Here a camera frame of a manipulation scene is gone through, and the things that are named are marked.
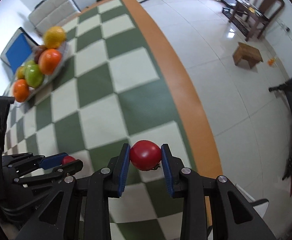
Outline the checkered green white tablecloth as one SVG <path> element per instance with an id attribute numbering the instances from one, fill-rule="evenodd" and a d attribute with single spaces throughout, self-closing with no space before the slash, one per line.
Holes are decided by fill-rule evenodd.
<path id="1" fill-rule="evenodd" d="M 66 152 L 76 178 L 105 167 L 124 143 L 168 144 L 185 167 L 222 174 L 202 103 L 185 67 L 136 0 L 106 0 L 64 25 L 69 54 L 52 83 L 12 106 L 6 154 Z"/>

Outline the dark wooden chair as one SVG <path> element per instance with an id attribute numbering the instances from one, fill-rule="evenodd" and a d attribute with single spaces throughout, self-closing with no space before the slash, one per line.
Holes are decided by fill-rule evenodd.
<path id="1" fill-rule="evenodd" d="M 279 7 L 270 16 L 266 16 L 266 13 L 276 3 L 279 3 Z M 284 7 L 284 0 L 254 0 L 253 3 L 247 2 L 246 0 L 236 0 L 236 5 L 232 9 L 229 22 L 235 24 L 235 20 L 237 20 L 236 13 L 242 12 L 243 15 L 247 16 L 245 21 L 248 21 L 250 18 L 254 20 L 254 24 L 249 30 L 240 23 L 244 30 L 247 31 L 246 33 L 243 33 L 245 40 L 249 41 L 257 31 L 259 31 L 257 39 L 260 39 L 267 26 L 275 19 Z"/>

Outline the green apple upper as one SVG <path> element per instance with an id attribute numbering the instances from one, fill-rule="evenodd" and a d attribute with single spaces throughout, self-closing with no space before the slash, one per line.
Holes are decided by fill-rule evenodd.
<path id="1" fill-rule="evenodd" d="M 25 68 L 29 68 L 33 65 L 35 65 L 35 61 L 34 60 L 29 60 L 29 61 L 26 61 L 26 63 L 24 64 Z"/>

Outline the blue cushioned chair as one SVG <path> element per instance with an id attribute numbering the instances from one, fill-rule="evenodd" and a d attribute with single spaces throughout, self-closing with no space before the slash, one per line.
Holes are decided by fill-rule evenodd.
<path id="1" fill-rule="evenodd" d="M 19 27 L 0 54 L 0 59 L 16 74 L 17 68 L 31 55 L 38 43 L 22 28 Z"/>

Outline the green apple lower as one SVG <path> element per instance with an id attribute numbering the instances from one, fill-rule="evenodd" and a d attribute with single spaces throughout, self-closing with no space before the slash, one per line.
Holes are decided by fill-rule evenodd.
<path id="1" fill-rule="evenodd" d="M 44 74 L 40 71 L 38 64 L 32 64 L 25 69 L 25 80 L 28 86 L 38 88 L 44 80 Z"/>

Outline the white padded chair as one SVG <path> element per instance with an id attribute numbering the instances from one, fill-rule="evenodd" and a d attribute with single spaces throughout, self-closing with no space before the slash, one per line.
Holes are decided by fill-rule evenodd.
<path id="1" fill-rule="evenodd" d="M 43 0 L 29 14 L 28 20 L 38 35 L 43 36 L 49 28 L 62 27 L 80 12 L 74 0 Z"/>

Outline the red apple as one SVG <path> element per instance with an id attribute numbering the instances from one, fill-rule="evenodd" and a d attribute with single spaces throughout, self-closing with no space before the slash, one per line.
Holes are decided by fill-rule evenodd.
<path id="1" fill-rule="evenodd" d="M 47 50 L 47 47 L 45 45 L 40 45 L 35 47 L 34 49 L 34 62 L 35 64 L 38 64 L 39 61 L 39 57 L 41 56 L 41 54 Z"/>

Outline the dark orange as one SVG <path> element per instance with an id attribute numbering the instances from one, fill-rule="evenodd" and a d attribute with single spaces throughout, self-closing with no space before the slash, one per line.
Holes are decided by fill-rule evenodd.
<path id="1" fill-rule="evenodd" d="M 17 102 L 25 102 L 25 100 L 28 98 L 30 91 L 29 86 L 26 83 L 25 79 L 18 79 L 13 84 L 13 97 Z"/>

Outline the bright orange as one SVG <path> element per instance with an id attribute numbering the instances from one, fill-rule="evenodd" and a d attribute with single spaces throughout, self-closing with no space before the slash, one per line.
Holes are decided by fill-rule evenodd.
<path id="1" fill-rule="evenodd" d="M 39 69 L 44 75 L 53 74 L 62 58 L 62 54 L 56 49 L 47 49 L 43 51 L 38 59 Z"/>

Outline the small wooden stool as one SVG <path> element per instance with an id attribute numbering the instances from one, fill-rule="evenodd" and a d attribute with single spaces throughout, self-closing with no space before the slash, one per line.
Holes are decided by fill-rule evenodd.
<path id="1" fill-rule="evenodd" d="M 253 68 L 258 63 L 263 62 L 262 55 L 257 48 L 242 42 L 238 42 L 238 47 L 232 57 L 236 66 L 242 60 L 247 61 L 250 68 Z"/>

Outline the yellow orange on plate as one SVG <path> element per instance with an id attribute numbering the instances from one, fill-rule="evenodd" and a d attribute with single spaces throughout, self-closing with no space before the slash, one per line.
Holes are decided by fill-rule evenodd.
<path id="1" fill-rule="evenodd" d="M 17 70 L 16 70 L 16 79 L 17 80 L 25 79 L 25 69 L 26 69 L 25 66 L 20 66 L 17 68 Z"/>

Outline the yellow orange large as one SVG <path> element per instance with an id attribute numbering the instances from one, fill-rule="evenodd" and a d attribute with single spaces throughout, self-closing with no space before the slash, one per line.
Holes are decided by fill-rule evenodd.
<path id="1" fill-rule="evenodd" d="M 66 40 L 66 33 L 60 26 L 49 28 L 43 35 L 44 45 L 48 49 L 57 49 Z"/>

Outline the green apple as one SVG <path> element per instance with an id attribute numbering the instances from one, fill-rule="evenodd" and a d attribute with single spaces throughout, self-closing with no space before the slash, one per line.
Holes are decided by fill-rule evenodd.
<path id="1" fill-rule="evenodd" d="M 40 71 L 38 64 L 32 64 L 25 69 L 25 80 L 28 86 L 38 88 L 44 80 L 44 74 Z"/>
<path id="2" fill-rule="evenodd" d="M 29 68 L 33 65 L 35 65 L 35 61 L 34 60 L 29 60 L 29 61 L 26 61 L 26 63 L 24 64 L 25 68 Z"/>

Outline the small red tomato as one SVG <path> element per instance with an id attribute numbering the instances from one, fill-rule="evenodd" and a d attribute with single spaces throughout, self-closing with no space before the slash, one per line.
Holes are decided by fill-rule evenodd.
<path id="1" fill-rule="evenodd" d="M 130 161 L 140 171 L 156 170 L 161 159 L 161 149 L 149 140 L 140 140 L 130 149 Z"/>
<path id="2" fill-rule="evenodd" d="M 62 165 L 66 165 L 66 164 L 69 164 L 73 161 L 76 161 L 76 159 L 70 155 L 67 155 L 67 156 L 63 157 L 61 163 L 62 163 Z"/>

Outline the floral ceramic plate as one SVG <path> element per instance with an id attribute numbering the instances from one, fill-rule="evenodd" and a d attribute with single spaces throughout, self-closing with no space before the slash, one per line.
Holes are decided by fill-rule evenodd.
<path id="1" fill-rule="evenodd" d="M 17 102 L 14 101 L 14 105 L 16 107 L 21 107 L 22 105 L 26 104 L 30 99 L 32 99 L 36 94 L 41 92 L 43 88 L 45 88 L 47 85 L 49 85 L 61 72 L 61 70 L 64 68 L 69 52 L 69 43 L 67 41 L 63 42 L 61 46 L 57 49 L 57 51 L 61 54 L 60 61 L 54 68 L 54 71 L 49 75 L 44 75 L 41 84 L 36 87 L 29 87 L 29 96 L 25 99 L 23 102 Z"/>

